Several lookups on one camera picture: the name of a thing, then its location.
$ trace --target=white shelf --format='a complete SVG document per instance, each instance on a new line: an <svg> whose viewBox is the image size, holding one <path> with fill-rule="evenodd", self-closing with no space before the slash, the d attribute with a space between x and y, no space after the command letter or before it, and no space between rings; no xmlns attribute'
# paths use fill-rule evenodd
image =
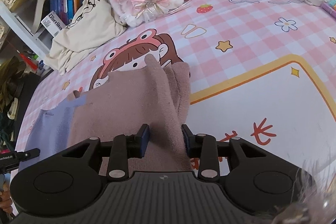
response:
<svg viewBox="0 0 336 224"><path fill-rule="evenodd" d="M8 24L8 26L17 34L17 36L41 59L49 53L51 48L52 36L44 34L43 30L38 31L39 37L32 35L29 32L29 20L24 22L25 26L10 12L3 2L0 1L0 16Z"/></svg>

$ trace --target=pink checkered bed sheet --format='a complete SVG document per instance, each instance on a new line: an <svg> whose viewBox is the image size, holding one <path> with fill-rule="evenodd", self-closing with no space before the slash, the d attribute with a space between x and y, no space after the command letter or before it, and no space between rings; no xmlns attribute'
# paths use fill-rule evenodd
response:
<svg viewBox="0 0 336 224"><path fill-rule="evenodd" d="M180 12L127 29L65 75L51 73L30 101L16 150L24 151L40 109L54 108L72 90L88 90L107 53L146 33L169 35L168 58L190 65L192 93L296 54L336 99L336 20L324 10L303 0L191 0Z"/></svg>

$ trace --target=yellow star print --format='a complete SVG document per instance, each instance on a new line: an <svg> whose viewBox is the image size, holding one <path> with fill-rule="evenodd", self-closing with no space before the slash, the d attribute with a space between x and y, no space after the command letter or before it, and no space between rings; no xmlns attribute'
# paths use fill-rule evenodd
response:
<svg viewBox="0 0 336 224"><path fill-rule="evenodd" d="M70 85L70 80L68 80L63 84L62 90L65 90L68 87L68 85Z"/></svg>
<svg viewBox="0 0 336 224"><path fill-rule="evenodd" d="M218 46L216 49L221 50L222 52L226 52L226 50L233 48L233 46L230 44L230 41L219 41Z"/></svg>
<svg viewBox="0 0 336 224"><path fill-rule="evenodd" d="M294 68L292 68L292 73L291 73L291 75L294 75L294 76L300 78L300 76L299 76L299 70L298 70L298 69L294 69Z"/></svg>

